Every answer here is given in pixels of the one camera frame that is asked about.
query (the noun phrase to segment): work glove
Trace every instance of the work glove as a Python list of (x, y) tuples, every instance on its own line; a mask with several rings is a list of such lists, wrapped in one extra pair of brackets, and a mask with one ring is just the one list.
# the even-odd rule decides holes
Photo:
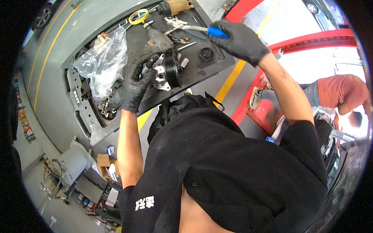
[(243, 23), (217, 20), (211, 24), (229, 35), (228, 39), (210, 36), (210, 40), (227, 53), (257, 66), (259, 61), (271, 51), (259, 39), (258, 35)]
[(120, 91), (118, 90), (122, 109), (134, 113), (139, 112), (141, 100), (149, 83), (156, 77), (156, 72), (150, 69), (143, 78), (140, 79), (139, 76), (144, 63), (154, 55), (153, 52), (143, 53), (128, 65), (128, 73), (125, 75), (123, 88)]

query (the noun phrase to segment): orange shirt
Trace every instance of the orange shirt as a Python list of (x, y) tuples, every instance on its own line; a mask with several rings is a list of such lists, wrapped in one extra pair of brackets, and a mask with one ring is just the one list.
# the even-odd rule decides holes
[(338, 97), (342, 96), (348, 111), (352, 111), (369, 98), (367, 85), (355, 75), (334, 75), (318, 79), (317, 89), (322, 107), (338, 107)]

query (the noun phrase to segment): yellow tape roll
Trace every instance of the yellow tape roll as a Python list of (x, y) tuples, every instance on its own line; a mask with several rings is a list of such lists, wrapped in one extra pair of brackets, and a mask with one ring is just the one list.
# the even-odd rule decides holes
[[(132, 18), (136, 18), (136, 15), (137, 14), (141, 14), (141, 13), (145, 13), (141, 18), (135, 20), (135, 21), (132, 21)], [(140, 9), (140, 10), (137, 10), (135, 11), (129, 18), (128, 18), (128, 22), (132, 25), (135, 25), (135, 24), (139, 24), (141, 23), (142, 21), (144, 21), (147, 17), (149, 16), (149, 11), (147, 9)]]

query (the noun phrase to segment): yellow floor line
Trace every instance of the yellow floor line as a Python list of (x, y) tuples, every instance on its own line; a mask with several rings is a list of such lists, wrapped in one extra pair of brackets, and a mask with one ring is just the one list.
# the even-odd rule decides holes
[(45, 65), (46, 65), (46, 63), (47, 63), (47, 59), (48, 59), (48, 57), (49, 57), (49, 54), (50, 54), (50, 51), (52, 50), (52, 48), (53, 48), (53, 45), (54, 45), (54, 43), (56, 42), (56, 40), (57, 40), (57, 37), (60, 35), (60, 33), (61, 33), (61, 31), (62, 31), (62, 29), (63, 29), (63, 27), (66, 25), (66, 23), (68, 22), (68, 20), (70, 19), (70, 17), (74, 14), (74, 12), (79, 8), (79, 6), (82, 4), (82, 2), (71, 12), (71, 14), (69, 15), (69, 17), (65, 20), (65, 22), (63, 23), (63, 25), (61, 26), (61, 28), (60, 28), (60, 30), (58, 31), (58, 33), (57, 33), (57, 35), (56, 35), (56, 37), (54, 38), (54, 40), (53, 40), (53, 42), (52, 42), (52, 44), (51, 44), (51, 46), (50, 46), (50, 48), (49, 48), (49, 51), (48, 51), (48, 53), (47, 53), (47, 57), (45, 58), (45, 60), (44, 60), (44, 64), (43, 64), (43, 66), (42, 66), (42, 68), (41, 68), (41, 72), (40, 72), (40, 76), (39, 76), (39, 81), (38, 81), (38, 86), (37, 86), (37, 88), (36, 88), (36, 95), (35, 95), (35, 102), (34, 102), (34, 112), (36, 112), (36, 101), (37, 101), (37, 99), (38, 99), (38, 93), (39, 93), (39, 85), (40, 85), (40, 80), (41, 80), (41, 76), (43, 75), (43, 71), (44, 71), (44, 67), (45, 67)]
[(269, 9), (268, 13), (266, 14), (266, 16), (264, 17), (264, 20), (261, 22), (261, 24), (259, 25), (259, 28), (257, 30), (257, 34), (258, 34), (258, 37), (261, 38), (263, 32), (264, 32), (264, 29), (267, 27), (268, 23), (269, 23), (269, 20), (272, 18), (272, 15), (273, 13), (275, 12), (275, 10), (277, 9), (278, 7), (278, 4), (279, 1), (278, 0), (275, 0), (273, 3), (272, 3), (272, 6), (271, 8)]
[(68, 2), (62, 7), (62, 9), (60, 10), (60, 12), (58, 12), (58, 14), (56, 15), (56, 17), (54, 18), (54, 20), (52, 21), (52, 23), (50, 24), (46, 34), (44, 35), (44, 38), (43, 40), (41, 41), (41, 44), (39, 46), (39, 49), (38, 49), (38, 52), (36, 53), (36, 57), (35, 57), (35, 61), (32, 65), (32, 68), (31, 68), (31, 74), (30, 74), (30, 78), (28, 79), (28, 85), (27, 85), (27, 94), (28, 94), (28, 90), (30, 89), (30, 83), (31, 83), (31, 78), (32, 78), (32, 73), (34, 72), (34, 67), (35, 67), (35, 63), (36, 63), (36, 59), (38, 58), (38, 55), (39, 55), (39, 52), (40, 52), (40, 49), (41, 49), (41, 46), (43, 45), (44, 43), (44, 40), (45, 38), (47, 37), (48, 33), (49, 33), (49, 30), (51, 29), (51, 27), (53, 26), (54, 22), (56, 21), (56, 19), (58, 18), (58, 16), (60, 15), (60, 13), (62, 12), (62, 10), (65, 8), (65, 6), (67, 6), (67, 4), (70, 2), (71, 0), (68, 0)]
[(222, 88), (219, 90), (217, 93), (215, 99), (218, 102), (222, 102), (224, 97), (227, 95), (229, 89), (232, 87), (234, 81), (236, 81), (236, 78), (238, 77), (239, 73), (241, 70), (244, 68), (246, 62), (244, 60), (238, 60), (236, 66), (234, 67), (233, 71), (231, 74), (228, 76), (227, 80), (224, 82)]
[(142, 127), (144, 126), (146, 120), (149, 118), (149, 115), (150, 115), (151, 111), (153, 111), (153, 108), (137, 118), (137, 128), (138, 128), (139, 132), (142, 129)]
[[(271, 19), (271, 17), (272, 17), (272, 15), (273, 15), (277, 6), (278, 6), (278, 0), (275, 0), (272, 4), (271, 8), (269, 9), (268, 13), (264, 17), (264, 20), (259, 25), (259, 28), (257, 30), (257, 34), (258, 34), (259, 38), (261, 38), (261, 35), (263, 34), (264, 29), (268, 25), (268, 22)], [(232, 73), (228, 76), (227, 80), (225, 81), (222, 88), (219, 90), (219, 92), (217, 93), (217, 95), (215, 97), (215, 99), (218, 102), (222, 102), (224, 97), (228, 94), (228, 91), (231, 89), (233, 83), (236, 81), (238, 75), (240, 74), (241, 70), (244, 68), (245, 64), (246, 64), (246, 62), (243, 61), (243, 60), (239, 60), (237, 62), (236, 66), (234, 67), (234, 69), (232, 71)]]

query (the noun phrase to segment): screwdriver handle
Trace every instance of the screwdriver handle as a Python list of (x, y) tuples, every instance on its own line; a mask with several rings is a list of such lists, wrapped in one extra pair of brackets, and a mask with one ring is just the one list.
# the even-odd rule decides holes
[(215, 36), (215, 37), (222, 37), (222, 38), (226, 38), (226, 39), (229, 38), (227, 33), (223, 32), (222, 30), (220, 30), (218, 28), (214, 28), (212, 26), (208, 26), (206, 34), (208, 36), (212, 35), (212, 36)]

